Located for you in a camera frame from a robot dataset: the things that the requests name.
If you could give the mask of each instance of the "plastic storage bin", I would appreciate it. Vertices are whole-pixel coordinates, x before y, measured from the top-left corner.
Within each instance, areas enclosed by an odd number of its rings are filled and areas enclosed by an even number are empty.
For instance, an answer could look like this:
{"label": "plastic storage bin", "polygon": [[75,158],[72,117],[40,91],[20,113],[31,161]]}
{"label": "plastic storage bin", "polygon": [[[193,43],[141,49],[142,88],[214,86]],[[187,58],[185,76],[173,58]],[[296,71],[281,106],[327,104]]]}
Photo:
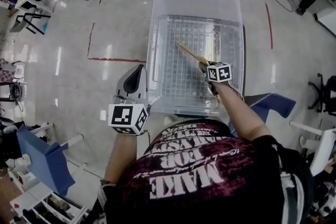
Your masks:
{"label": "plastic storage bin", "polygon": [[206,59],[229,63],[233,85],[244,86],[244,37],[239,0],[154,0],[148,55],[151,111],[219,116],[198,62],[177,45]]}

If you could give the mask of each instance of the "floor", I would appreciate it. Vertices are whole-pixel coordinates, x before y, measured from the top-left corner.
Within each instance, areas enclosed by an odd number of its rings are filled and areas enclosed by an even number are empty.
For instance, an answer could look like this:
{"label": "floor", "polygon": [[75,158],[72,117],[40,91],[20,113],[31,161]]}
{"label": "floor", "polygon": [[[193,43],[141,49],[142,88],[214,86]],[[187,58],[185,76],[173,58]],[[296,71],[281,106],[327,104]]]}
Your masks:
{"label": "floor", "polygon": [[10,180],[8,175],[0,178],[0,195],[0,220],[2,220],[3,223],[9,223],[15,216],[17,216],[15,211],[11,211],[12,207],[9,202],[20,196],[21,192]]}
{"label": "floor", "polygon": [[[286,0],[279,0],[289,8]],[[291,0],[296,7],[299,0]],[[153,0],[51,0],[55,11],[44,36],[27,30],[8,34],[2,57],[22,61],[25,96],[23,112],[2,104],[7,116],[28,124],[52,122],[60,142],[81,133],[85,139],[67,157],[87,163],[102,175],[116,134],[108,127],[106,113],[116,82],[138,63],[106,61],[106,58],[146,61]],[[269,22],[271,20],[273,48]],[[318,127],[321,115],[308,111],[314,92],[307,82],[318,81],[336,70],[335,39],[313,19],[284,10],[274,0],[240,0],[246,28],[246,95],[277,92],[294,99],[292,114],[283,119],[270,112],[267,125],[284,146],[296,148],[301,132],[290,119]],[[155,137],[165,115],[152,113],[146,128]],[[139,137],[138,155],[148,145]]]}

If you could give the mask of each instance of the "t-shirt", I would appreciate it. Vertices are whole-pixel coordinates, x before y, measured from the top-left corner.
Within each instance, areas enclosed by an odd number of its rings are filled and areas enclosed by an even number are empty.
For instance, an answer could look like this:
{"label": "t-shirt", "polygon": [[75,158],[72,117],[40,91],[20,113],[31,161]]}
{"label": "t-shirt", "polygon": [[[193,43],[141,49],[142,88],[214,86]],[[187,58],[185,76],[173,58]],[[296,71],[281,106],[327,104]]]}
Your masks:
{"label": "t-shirt", "polygon": [[[214,120],[191,120],[166,128],[115,187],[104,188],[107,222],[123,211],[119,208],[156,208],[167,213],[180,207],[192,212],[192,218],[202,213],[225,220],[281,223],[280,153],[273,145],[278,143],[270,135],[253,142],[233,137],[227,125]],[[313,189],[310,170],[297,152],[278,148],[288,157],[281,156],[283,163],[299,171],[304,181],[307,212]]]}

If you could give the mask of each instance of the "blue chair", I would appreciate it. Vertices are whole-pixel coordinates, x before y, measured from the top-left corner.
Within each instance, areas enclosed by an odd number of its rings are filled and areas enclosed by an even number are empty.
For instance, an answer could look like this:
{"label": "blue chair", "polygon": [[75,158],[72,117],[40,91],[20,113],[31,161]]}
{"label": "blue chair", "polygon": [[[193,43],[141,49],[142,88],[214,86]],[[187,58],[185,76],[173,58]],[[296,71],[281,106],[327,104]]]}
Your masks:
{"label": "blue chair", "polygon": [[31,161],[27,169],[55,193],[65,196],[75,181],[69,173],[63,150],[82,140],[83,136],[76,136],[62,145],[56,142],[48,145],[24,125],[19,128],[16,135],[22,155],[27,154]]}
{"label": "blue chair", "polygon": [[[265,93],[244,97],[245,103],[266,122],[269,110],[278,112],[283,118],[287,118],[293,110],[296,101],[277,93]],[[238,137],[232,122],[228,124],[232,135]]]}

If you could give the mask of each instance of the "forearm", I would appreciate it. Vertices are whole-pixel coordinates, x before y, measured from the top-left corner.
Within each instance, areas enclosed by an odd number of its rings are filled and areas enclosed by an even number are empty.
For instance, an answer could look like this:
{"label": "forearm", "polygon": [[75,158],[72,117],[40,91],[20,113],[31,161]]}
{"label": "forearm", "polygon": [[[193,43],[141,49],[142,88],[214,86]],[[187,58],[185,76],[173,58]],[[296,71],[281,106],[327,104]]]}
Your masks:
{"label": "forearm", "polygon": [[229,86],[214,85],[239,137],[252,141],[270,134],[262,119]]}
{"label": "forearm", "polygon": [[118,134],[106,167],[105,180],[116,184],[123,172],[136,161],[136,139],[135,135]]}

